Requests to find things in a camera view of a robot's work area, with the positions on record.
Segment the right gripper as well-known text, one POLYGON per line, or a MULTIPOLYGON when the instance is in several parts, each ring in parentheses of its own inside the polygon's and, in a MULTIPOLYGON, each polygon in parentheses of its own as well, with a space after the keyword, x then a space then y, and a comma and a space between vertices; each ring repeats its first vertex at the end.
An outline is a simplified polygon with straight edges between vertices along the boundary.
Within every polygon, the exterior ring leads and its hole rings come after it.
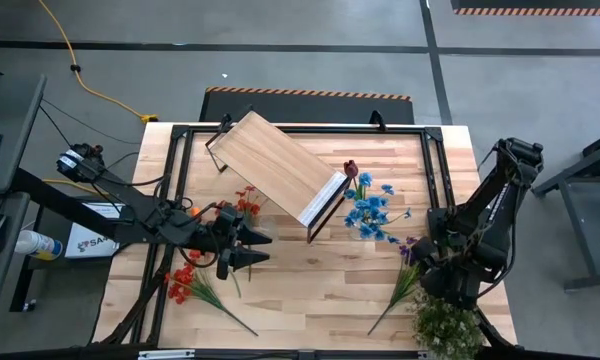
MULTIPOLYGON (((453 252, 439 246, 439 268, 430 269, 420 277, 420 285, 432 297, 457 308, 474 308, 481 282, 481 265, 473 250, 453 252)), ((413 257, 424 263, 434 263, 436 246, 428 237, 412 246, 413 257)))

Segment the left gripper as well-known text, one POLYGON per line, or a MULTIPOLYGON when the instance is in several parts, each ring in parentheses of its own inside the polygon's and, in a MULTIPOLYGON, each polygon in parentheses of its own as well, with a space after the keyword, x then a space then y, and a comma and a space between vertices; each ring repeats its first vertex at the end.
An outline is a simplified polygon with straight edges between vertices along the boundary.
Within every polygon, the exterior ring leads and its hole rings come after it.
MULTIPOLYGON (((216 261, 216 277, 226 280, 230 268, 238 270, 270 259, 265 252, 237 249, 238 211, 230 205, 223 205, 214 221, 205 225, 199 242, 201 252, 211 252, 216 261)), ((270 244, 272 238, 248 226, 238 231, 238 240, 244 245, 270 244)))

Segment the clear glass vase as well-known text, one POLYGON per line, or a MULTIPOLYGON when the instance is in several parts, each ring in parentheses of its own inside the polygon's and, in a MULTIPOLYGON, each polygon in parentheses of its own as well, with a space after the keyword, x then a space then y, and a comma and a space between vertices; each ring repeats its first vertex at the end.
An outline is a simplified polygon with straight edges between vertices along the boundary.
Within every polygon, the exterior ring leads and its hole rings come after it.
POLYGON ((379 231, 379 226, 375 223, 368 224, 366 222, 349 223, 349 235, 354 240, 369 240, 373 239, 379 231))
POLYGON ((255 219, 254 227, 258 232, 266 235, 273 241, 277 241, 279 239, 278 225, 276 219, 273 216, 258 216, 255 219))

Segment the purple artificial flower bunch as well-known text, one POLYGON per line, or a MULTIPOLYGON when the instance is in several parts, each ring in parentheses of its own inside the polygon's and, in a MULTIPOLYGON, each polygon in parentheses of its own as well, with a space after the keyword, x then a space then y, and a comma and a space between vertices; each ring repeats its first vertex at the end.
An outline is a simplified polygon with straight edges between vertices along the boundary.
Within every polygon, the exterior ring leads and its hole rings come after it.
POLYGON ((404 245, 400 245, 401 266, 398 271, 396 282, 385 310, 378 317, 374 325, 367 332, 371 335, 384 317, 402 300, 409 297, 415 290, 419 277, 419 265, 413 251, 418 239, 409 237, 404 245))

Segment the red artificial flower bunch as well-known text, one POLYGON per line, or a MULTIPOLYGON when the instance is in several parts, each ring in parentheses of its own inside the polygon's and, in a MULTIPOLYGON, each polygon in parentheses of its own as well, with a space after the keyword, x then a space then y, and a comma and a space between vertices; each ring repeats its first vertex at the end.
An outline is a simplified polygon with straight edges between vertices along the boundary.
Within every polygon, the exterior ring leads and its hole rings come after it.
POLYGON ((256 188, 253 186, 246 186, 243 190, 236 191, 235 194, 238 196, 236 203, 230 203, 222 201, 216 208, 216 217, 220 212, 220 208, 223 205, 230 205, 238 211, 239 224, 237 225, 237 238, 236 238, 236 250, 237 249, 249 249, 254 250, 253 246, 257 245, 244 245, 238 240, 238 231, 242 226, 248 226, 253 229, 255 217, 258 215, 261 209, 261 205, 256 203, 259 196, 256 195, 254 200, 251 200, 251 195, 255 192, 256 188))
POLYGON ((168 272, 164 277, 164 282, 168 285, 167 297, 178 305, 184 304, 189 299, 205 302, 229 316, 252 335, 257 336, 253 329, 234 315, 221 301, 203 264, 200 263, 200 260, 205 258, 202 252, 200 250, 182 251, 181 256, 184 259, 183 266, 168 272))

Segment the blue artificial flower bunch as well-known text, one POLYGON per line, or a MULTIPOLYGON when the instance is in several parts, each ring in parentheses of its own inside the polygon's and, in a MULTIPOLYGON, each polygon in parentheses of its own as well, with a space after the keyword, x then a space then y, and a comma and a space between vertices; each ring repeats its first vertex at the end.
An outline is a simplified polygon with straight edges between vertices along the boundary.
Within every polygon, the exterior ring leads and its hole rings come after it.
POLYGON ((379 231, 373 239, 375 241, 387 241, 390 244, 403 244, 405 240, 401 240, 394 235, 386 227, 398 220, 407 220, 412 217, 410 208, 406 208, 400 215, 393 218, 389 217, 389 195, 394 195, 395 191, 392 185, 383 184, 381 186, 382 193, 371 194, 370 188, 373 184, 373 177, 368 172, 363 172, 357 178, 361 198, 359 200, 351 200, 353 208, 344 217, 344 225, 349 228, 349 223, 366 222, 368 224, 375 223, 379 226, 379 231))

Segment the black mat orange striped edge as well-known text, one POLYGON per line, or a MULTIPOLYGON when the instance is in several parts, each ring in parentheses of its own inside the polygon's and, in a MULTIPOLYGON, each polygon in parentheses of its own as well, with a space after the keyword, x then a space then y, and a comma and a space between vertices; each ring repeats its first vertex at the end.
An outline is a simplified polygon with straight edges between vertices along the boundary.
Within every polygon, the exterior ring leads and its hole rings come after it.
POLYGON ((456 15, 597 16, 600 0, 450 0, 456 15))
POLYGON ((367 123, 374 111, 390 124, 413 125, 407 95, 327 90, 214 86, 205 90, 199 120, 240 119, 248 109, 277 123, 367 123))

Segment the black metal stand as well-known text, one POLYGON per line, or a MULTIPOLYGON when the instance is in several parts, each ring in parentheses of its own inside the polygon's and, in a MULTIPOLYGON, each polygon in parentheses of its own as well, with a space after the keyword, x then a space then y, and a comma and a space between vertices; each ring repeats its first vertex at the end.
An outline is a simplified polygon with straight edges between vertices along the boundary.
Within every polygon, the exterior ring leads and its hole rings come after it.
POLYGON ((600 286, 600 138, 586 146, 573 165, 532 189, 543 198, 560 192, 576 242, 582 252, 588 275, 568 280, 564 290, 575 291, 600 286))

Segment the white printed cardboard box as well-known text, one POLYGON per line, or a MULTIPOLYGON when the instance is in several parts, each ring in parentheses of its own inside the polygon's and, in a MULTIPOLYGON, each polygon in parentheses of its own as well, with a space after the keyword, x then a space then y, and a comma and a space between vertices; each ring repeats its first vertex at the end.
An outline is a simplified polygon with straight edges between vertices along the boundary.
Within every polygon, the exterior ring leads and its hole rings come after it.
MULTIPOLYGON (((118 219, 122 210, 121 203, 86 202, 84 206, 98 214, 111 219, 118 219)), ((65 249, 68 259, 86 259, 111 257, 120 247, 120 244, 93 232, 86 227, 73 223, 65 249)))

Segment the black metal beam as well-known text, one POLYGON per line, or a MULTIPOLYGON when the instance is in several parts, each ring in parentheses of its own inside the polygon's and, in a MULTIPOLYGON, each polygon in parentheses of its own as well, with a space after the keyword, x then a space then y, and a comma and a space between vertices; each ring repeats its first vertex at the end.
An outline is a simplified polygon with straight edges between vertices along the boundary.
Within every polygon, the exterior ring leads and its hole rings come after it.
POLYGON ((116 230, 114 222, 84 206, 75 198, 46 184, 24 169, 16 169, 10 189, 29 194, 32 201, 62 215, 69 221, 78 223, 109 239, 114 238, 116 230))

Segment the white bottle blue yellow label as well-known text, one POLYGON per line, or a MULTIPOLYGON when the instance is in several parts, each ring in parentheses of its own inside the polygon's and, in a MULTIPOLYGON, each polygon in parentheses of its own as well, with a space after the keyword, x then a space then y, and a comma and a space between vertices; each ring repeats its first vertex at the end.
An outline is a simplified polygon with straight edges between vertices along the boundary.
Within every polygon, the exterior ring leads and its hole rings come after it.
POLYGON ((31 230, 21 230, 15 252, 43 261, 53 261, 62 254, 63 244, 46 235, 31 230))

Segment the dark grey desk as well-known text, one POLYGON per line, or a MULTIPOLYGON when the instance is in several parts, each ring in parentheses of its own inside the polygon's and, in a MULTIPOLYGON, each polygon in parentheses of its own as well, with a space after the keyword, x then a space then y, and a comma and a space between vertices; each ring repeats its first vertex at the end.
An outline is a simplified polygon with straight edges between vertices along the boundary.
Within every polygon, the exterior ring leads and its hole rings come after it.
POLYGON ((0 215, 5 217, 0 243, 0 295, 30 196, 12 182, 33 127, 47 83, 44 75, 0 76, 0 215))

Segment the wooden shelf black metal frame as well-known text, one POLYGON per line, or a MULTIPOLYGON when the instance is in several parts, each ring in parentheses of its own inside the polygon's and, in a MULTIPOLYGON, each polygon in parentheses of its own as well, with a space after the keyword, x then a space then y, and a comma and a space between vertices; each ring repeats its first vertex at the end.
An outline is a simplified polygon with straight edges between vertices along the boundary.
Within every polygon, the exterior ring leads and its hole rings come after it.
POLYGON ((249 110, 206 143, 219 172, 231 169, 307 229, 311 243, 343 201, 347 176, 249 110))

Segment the silver metal bracket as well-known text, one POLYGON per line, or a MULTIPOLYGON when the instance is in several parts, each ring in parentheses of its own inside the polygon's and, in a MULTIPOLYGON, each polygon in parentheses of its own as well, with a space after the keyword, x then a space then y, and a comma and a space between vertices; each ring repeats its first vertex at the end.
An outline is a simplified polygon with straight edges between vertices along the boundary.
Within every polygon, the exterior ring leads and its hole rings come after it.
POLYGON ((138 353, 137 360, 191 360, 196 351, 191 349, 152 350, 138 353))

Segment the black metal table frame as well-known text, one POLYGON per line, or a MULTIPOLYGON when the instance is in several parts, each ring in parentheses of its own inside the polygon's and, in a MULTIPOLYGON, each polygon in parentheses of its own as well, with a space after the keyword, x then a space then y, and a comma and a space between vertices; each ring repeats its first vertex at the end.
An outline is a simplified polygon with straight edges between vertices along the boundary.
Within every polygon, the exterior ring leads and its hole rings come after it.
MULTIPOLYGON (((442 138, 422 148, 426 135, 416 127, 405 133, 316 128, 295 140, 327 164, 341 169, 353 160, 373 177, 372 191, 393 186, 390 218, 410 208, 412 217, 389 224, 398 237, 427 232, 431 189, 452 185, 457 202, 479 185, 469 131, 444 126, 442 138)), ((408 303, 391 310, 371 335, 367 332, 385 310, 400 266, 398 248, 387 242, 354 240, 343 220, 343 203, 309 243, 306 229, 272 202, 261 215, 276 219, 279 239, 266 246, 268 261, 215 280, 224 305, 253 329, 252 335, 223 312, 198 299, 164 307, 158 344, 162 348, 312 349, 353 351, 416 350, 413 313, 408 303)))

